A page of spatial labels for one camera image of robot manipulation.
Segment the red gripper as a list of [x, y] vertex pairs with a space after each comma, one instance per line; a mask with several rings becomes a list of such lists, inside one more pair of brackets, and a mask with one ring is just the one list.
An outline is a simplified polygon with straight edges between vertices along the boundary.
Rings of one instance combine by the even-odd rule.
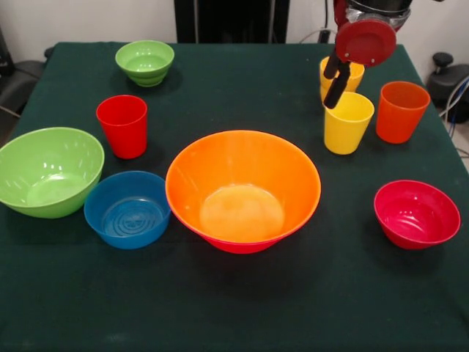
[[336, 107], [350, 78], [350, 65], [383, 63], [396, 47], [396, 30], [391, 25], [387, 1], [334, 1], [333, 11], [338, 32], [333, 52], [323, 75], [331, 79], [324, 99], [328, 109]]

